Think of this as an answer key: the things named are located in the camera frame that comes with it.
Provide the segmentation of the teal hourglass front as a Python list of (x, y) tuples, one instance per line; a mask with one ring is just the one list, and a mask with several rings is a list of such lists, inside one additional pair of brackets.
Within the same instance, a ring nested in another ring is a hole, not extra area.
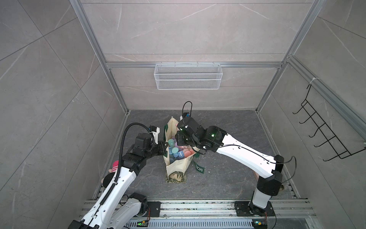
[(172, 147), (172, 148), (173, 148), (173, 147), (175, 147), (175, 142), (174, 142), (174, 140), (173, 140), (173, 139), (169, 139), (169, 140), (168, 140), (168, 144), (169, 144), (169, 146), (170, 146), (170, 147)]

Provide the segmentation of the teal hourglass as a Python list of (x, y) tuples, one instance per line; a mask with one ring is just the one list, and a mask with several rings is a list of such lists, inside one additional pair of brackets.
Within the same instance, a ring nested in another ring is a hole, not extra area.
[(172, 154), (177, 154), (179, 152), (179, 148), (173, 147), (172, 148)]
[(172, 147), (172, 148), (173, 148), (173, 147), (175, 147), (175, 142), (174, 142), (174, 140), (173, 140), (173, 139), (169, 139), (169, 140), (168, 140), (168, 144), (169, 144), (169, 146), (170, 146), (170, 147)]

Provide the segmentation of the pink hourglass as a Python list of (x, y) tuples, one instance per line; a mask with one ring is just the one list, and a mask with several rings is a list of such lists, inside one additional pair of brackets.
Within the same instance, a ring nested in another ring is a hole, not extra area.
[(193, 151), (193, 149), (184, 149), (183, 150), (183, 154), (184, 154), (184, 157), (187, 158), (191, 155), (194, 155), (195, 152)]

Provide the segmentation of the blue hourglass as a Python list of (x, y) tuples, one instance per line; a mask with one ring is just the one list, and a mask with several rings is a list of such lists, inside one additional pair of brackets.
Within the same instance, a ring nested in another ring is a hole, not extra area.
[(185, 158), (185, 153), (184, 153), (183, 151), (179, 151), (179, 152), (177, 153), (177, 158), (178, 158), (178, 159), (184, 159), (184, 158)]

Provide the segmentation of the cream canvas tote bag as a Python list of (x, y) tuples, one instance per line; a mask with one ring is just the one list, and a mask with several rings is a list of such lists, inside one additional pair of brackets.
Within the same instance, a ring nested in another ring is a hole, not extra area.
[(169, 139), (173, 139), (175, 142), (175, 147), (179, 148), (179, 151), (184, 149), (193, 149), (194, 155), (191, 155), (184, 159), (178, 159), (177, 154), (172, 154), (172, 147), (168, 147), (168, 156), (164, 156), (164, 161), (166, 164), (166, 181), (168, 183), (185, 183), (186, 182), (186, 171), (193, 162), (193, 158), (199, 156), (199, 148), (191, 146), (178, 146), (175, 134), (178, 131), (177, 128), (178, 120), (171, 117), (168, 123), (164, 126), (164, 141), (168, 142)]

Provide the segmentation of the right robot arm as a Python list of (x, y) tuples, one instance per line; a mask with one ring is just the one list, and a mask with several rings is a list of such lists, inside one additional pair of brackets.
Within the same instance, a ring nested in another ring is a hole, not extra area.
[(177, 128), (175, 138), (178, 146), (192, 147), (200, 155), (207, 151), (216, 152), (253, 170), (258, 180), (248, 204), (249, 212), (257, 216), (268, 215), (269, 200), (278, 195), (285, 182), (282, 170), (287, 161), (282, 156), (270, 156), (254, 150), (219, 127), (204, 128), (191, 117), (190, 112), (182, 112)]

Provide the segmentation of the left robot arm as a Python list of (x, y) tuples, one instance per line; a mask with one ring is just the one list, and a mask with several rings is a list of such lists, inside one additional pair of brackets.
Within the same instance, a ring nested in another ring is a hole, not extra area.
[[(135, 143), (124, 154), (125, 138), (133, 126), (142, 127), (146, 132), (138, 134)], [(158, 139), (159, 133), (158, 127), (147, 127), (141, 123), (131, 123), (125, 128), (117, 171), (93, 207), (82, 220), (73, 220), (70, 229), (122, 229), (134, 216), (148, 213), (146, 196), (137, 193), (133, 193), (120, 209), (117, 206), (147, 160), (165, 154), (168, 144)]]

